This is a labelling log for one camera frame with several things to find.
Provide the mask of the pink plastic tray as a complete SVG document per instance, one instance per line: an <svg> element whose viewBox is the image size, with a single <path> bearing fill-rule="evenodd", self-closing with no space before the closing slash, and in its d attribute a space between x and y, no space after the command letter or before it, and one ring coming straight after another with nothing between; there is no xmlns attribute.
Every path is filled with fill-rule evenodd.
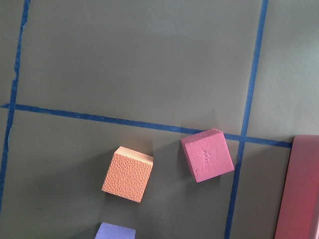
<svg viewBox="0 0 319 239"><path fill-rule="evenodd" d="M276 239L319 237L319 137L297 135L293 140Z"/></svg>

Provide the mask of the magenta foam block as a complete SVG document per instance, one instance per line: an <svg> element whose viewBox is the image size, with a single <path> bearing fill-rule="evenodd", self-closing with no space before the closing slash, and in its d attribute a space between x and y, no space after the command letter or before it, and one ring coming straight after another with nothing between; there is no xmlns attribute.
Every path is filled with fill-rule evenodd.
<svg viewBox="0 0 319 239"><path fill-rule="evenodd" d="M222 131L209 129L180 140L197 183L234 171Z"/></svg>

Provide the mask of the purple foam block right side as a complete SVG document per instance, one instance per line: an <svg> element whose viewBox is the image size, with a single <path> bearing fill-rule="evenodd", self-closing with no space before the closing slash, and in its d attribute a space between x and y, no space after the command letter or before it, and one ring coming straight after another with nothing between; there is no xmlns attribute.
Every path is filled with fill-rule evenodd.
<svg viewBox="0 0 319 239"><path fill-rule="evenodd" d="M135 239L135 235L134 229L101 223L94 239Z"/></svg>

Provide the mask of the orange foam block right side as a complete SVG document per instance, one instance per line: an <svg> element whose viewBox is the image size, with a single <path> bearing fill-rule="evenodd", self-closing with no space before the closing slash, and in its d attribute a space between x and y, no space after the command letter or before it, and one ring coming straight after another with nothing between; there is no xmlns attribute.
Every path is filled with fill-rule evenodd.
<svg viewBox="0 0 319 239"><path fill-rule="evenodd" d="M140 203L153 164L152 156L119 147L113 154L102 191Z"/></svg>

